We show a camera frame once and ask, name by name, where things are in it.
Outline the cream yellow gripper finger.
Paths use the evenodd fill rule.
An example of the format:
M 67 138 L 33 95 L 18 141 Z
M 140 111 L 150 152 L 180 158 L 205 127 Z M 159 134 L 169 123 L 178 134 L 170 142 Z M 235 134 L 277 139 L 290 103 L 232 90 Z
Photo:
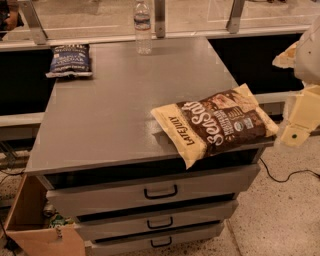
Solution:
M 320 125 L 319 85 L 306 87 L 294 96 L 286 121 L 280 141 L 290 147 L 302 145 Z

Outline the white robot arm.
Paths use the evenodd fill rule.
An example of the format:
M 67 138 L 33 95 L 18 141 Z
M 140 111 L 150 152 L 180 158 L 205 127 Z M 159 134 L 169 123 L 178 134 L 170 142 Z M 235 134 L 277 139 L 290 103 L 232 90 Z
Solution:
M 320 125 L 320 17 L 297 43 L 294 75 L 305 87 L 285 103 L 280 141 L 290 147 L 302 145 Z

